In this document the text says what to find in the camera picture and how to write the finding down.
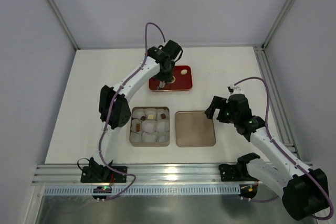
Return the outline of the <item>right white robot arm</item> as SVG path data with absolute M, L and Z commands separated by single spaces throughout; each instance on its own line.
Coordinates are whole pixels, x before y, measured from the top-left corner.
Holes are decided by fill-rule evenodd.
M 205 111 L 206 117 L 212 119 L 215 110 L 219 111 L 216 118 L 219 122 L 233 124 L 237 133 L 272 163 L 267 165 L 255 153 L 246 154 L 237 160 L 243 176 L 259 180 L 275 192 L 295 220 L 327 208 L 333 213 L 326 174 L 319 168 L 310 168 L 273 136 L 266 122 L 252 114 L 244 94 L 232 92 L 228 98 L 214 96 Z

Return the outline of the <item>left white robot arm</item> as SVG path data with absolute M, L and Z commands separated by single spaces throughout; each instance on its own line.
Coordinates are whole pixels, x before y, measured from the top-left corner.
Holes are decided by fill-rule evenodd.
M 163 89 L 173 81 L 175 63 L 183 54 L 182 47 L 169 40 L 164 45 L 151 47 L 146 50 L 142 63 L 125 79 L 113 87 L 103 86 L 100 91 L 99 113 L 104 127 L 98 142 L 96 154 L 89 159 L 89 165 L 84 168 L 81 182 L 106 183 L 113 173 L 125 176 L 126 173 L 113 169 L 108 158 L 108 147 L 103 146 L 104 137 L 111 130 L 112 135 L 118 136 L 131 118 L 129 102 L 135 93 L 151 78 L 159 82 L 158 89 Z

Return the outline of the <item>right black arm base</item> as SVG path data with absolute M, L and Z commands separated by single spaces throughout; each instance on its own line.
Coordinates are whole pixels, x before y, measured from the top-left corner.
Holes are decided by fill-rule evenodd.
M 249 153 L 237 159 L 236 164 L 221 164 L 218 169 L 222 182 L 243 182 L 256 181 L 249 175 L 247 171 L 247 164 L 254 159 L 259 159 L 260 156 L 256 153 Z

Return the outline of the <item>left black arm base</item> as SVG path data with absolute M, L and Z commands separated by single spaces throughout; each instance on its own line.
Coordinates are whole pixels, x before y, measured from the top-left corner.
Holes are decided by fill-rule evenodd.
M 79 162 L 83 159 L 88 161 L 88 164 L 82 167 Z M 127 181 L 126 175 L 113 172 L 107 167 L 99 165 L 93 157 L 79 159 L 77 167 L 81 170 L 80 181 L 82 183 L 125 183 Z

